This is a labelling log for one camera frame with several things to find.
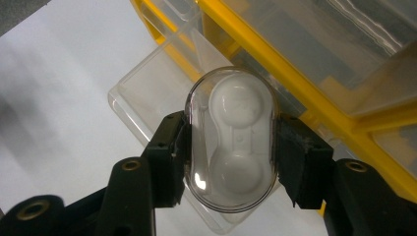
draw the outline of clear plastic tray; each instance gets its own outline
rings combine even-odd
[[[182,23],[178,31],[109,92],[111,107],[144,146],[164,116],[185,108],[186,97],[197,79],[213,69],[232,65],[202,36],[201,20],[201,14],[197,14]],[[305,112],[304,106],[244,50],[240,50],[233,61],[269,79],[283,112],[294,116]],[[318,124],[314,128],[335,148],[336,156],[355,158],[325,126]],[[278,187],[276,181],[272,191]],[[184,196],[208,227],[218,234],[229,232],[255,210],[219,213],[201,205],[189,190]]]
[[[417,98],[416,2],[222,2],[349,116]]]

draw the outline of black plastic bracket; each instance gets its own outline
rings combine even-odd
[[[279,182],[294,205],[321,208],[334,165],[333,148],[295,117],[281,114],[278,127]]]

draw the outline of white table surface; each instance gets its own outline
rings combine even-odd
[[[108,91],[156,48],[129,1],[53,0],[0,37],[0,207],[36,195],[66,205],[107,184],[142,145]],[[215,235],[187,201],[156,210],[158,235]],[[280,188],[228,235],[327,235]]]

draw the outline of transparent plastic lid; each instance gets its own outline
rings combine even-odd
[[[248,71],[225,67],[203,76],[185,109],[192,157],[191,192],[206,207],[239,212],[260,203],[276,179],[277,101],[270,85]]]

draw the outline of clear plastic dome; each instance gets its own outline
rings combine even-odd
[[[256,206],[272,188],[277,100],[268,82],[225,67],[204,75],[185,109],[191,159],[185,176],[194,196],[220,212]]]

